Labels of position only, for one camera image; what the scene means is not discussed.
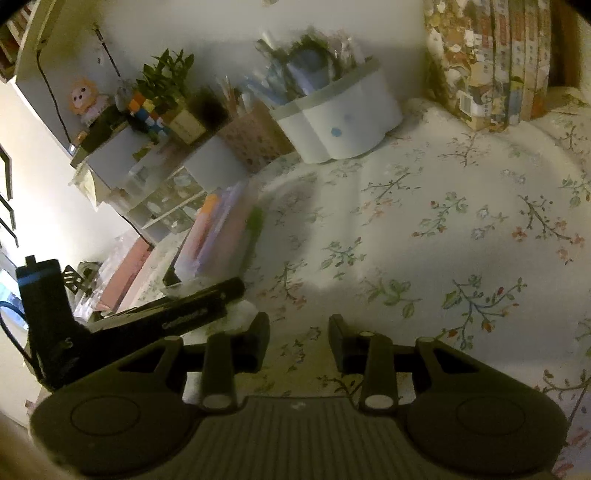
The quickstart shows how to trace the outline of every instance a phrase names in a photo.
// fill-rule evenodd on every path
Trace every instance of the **orange furry toy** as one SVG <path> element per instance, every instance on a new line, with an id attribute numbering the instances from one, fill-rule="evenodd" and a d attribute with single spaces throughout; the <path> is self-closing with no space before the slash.
<path id="1" fill-rule="evenodd" d="M 109 96 L 99 95 L 95 83 L 88 79 L 78 80 L 72 87 L 70 109 L 76 115 L 80 115 L 80 120 L 87 127 L 91 126 L 110 104 Z"/>

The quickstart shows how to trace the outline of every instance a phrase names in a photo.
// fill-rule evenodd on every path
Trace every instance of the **doll face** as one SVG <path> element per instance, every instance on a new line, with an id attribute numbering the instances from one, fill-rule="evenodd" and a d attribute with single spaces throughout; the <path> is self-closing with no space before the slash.
<path id="1" fill-rule="evenodd" d="M 70 105 L 72 110 L 78 115 L 86 112 L 96 101 L 96 88 L 86 82 L 81 82 L 72 90 Z"/>

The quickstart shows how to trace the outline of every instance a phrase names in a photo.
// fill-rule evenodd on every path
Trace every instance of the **black device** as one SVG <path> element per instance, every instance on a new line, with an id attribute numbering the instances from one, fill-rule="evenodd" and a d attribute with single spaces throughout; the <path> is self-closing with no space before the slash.
<path id="1" fill-rule="evenodd" d="M 183 299 L 163 298 L 112 316 L 117 327 L 91 331 L 75 321 L 57 260 L 27 257 L 17 268 L 28 324 L 27 360 L 50 391 L 79 380 L 159 338 L 182 335 L 226 316 L 226 304 L 244 294 L 233 278 Z"/>
<path id="2" fill-rule="evenodd" d="M 264 313 L 206 345 L 161 339 L 44 400 L 33 439 L 89 478 L 554 478 L 568 429 L 558 405 L 439 341 L 397 346 L 333 315 L 339 371 L 365 376 L 358 409 L 346 397 L 239 405 L 234 374 L 260 369 L 268 339 Z M 198 405 L 181 398 L 189 371 L 202 372 Z M 409 405 L 397 371 L 412 373 Z"/>

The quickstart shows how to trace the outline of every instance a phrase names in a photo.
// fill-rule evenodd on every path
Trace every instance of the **rubik's cube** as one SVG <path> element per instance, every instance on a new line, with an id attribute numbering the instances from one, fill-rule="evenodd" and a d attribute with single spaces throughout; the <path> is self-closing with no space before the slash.
<path id="1" fill-rule="evenodd" d="M 154 134 L 162 139 L 170 135 L 170 129 L 164 125 L 164 121 L 157 112 L 157 107 L 152 100 L 147 99 L 139 92 L 135 92 L 128 108 L 134 117 L 148 125 L 150 134 Z"/>

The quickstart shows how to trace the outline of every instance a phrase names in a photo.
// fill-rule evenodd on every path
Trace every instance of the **book cover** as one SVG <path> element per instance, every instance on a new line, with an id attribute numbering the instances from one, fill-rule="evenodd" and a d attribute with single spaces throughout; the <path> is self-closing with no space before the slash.
<path id="1" fill-rule="evenodd" d="M 473 129 L 490 124 L 493 36 L 490 0 L 428 1 L 428 89 Z"/>
<path id="2" fill-rule="evenodd" d="M 511 19 L 511 91 L 509 93 L 509 124 L 517 125 L 523 102 L 525 77 L 525 3 L 509 0 Z"/>
<path id="3" fill-rule="evenodd" d="M 552 49 L 552 24 L 549 0 L 538 0 L 538 75 L 535 82 L 534 101 L 531 117 L 545 114 L 545 99 L 548 94 L 550 76 L 550 51 Z"/>
<path id="4" fill-rule="evenodd" d="M 521 120 L 531 120 L 538 78 L 538 1 L 525 0 L 525 76 Z"/>
<path id="5" fill-rule="evenodd" d="M 511 35 L 509 31 L 509 1 L 492 0 L 495 18 L 495 75 L 492 90 L 491 130 L 502 130 L 508 122 L 511 82 Z"/>

